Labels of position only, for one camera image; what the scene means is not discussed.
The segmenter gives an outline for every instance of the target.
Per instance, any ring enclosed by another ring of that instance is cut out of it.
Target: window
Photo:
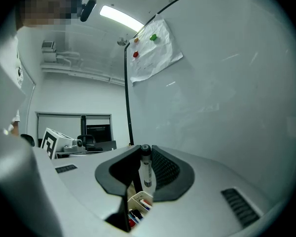
[[[87,125],[87,134],[92,135],[96,142],[111,141],[111,125]]]
[[[42,139],[46,128],[50,128],[76,139],[81,135],[81,115],[38,115],[38,139]]]

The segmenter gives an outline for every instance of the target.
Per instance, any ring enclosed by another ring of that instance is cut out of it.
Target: ceiling
[[[103,5],[120,10],[145,24],[173,0],[97,0],[86,22],[73,19],[70,24],[50,26],[44,31],[46,41],[55,41],[57,51],[78,52],[81,68],[87,73],[100,73],[124,79],[124,46],[119,38],[132,39],[136,32],[100,15]]]

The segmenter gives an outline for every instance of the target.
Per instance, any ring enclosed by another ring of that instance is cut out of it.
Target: fluorescent light
[[[141,22],[138,22],[136,19],[128,16],[127,14],[106,5],[102,7],[100,15],[128,26],[136,32],[138,32],[144,26]]]

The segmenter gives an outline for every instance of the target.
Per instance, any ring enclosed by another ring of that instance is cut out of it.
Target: paper sheet
[[[157,35],[155,41],[149,39],[153,34]],[[135,38],[129,41],[131,82],[147,80],[183,57],[167,23],[159,14],[137,37],[137,43],[134,42]]]

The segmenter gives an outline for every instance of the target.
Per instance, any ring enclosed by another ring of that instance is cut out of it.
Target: black chair
[[[79,135],[77,139],[82,141],[82,144],[87,151],[103,151],[103,148],[96,146],[96,141],[90,134]]]
[[[20,135],[20,137],[25,139],[32,147],[35,147],[35,142],[34,142],[34,139],[31,135],[23,133]]]

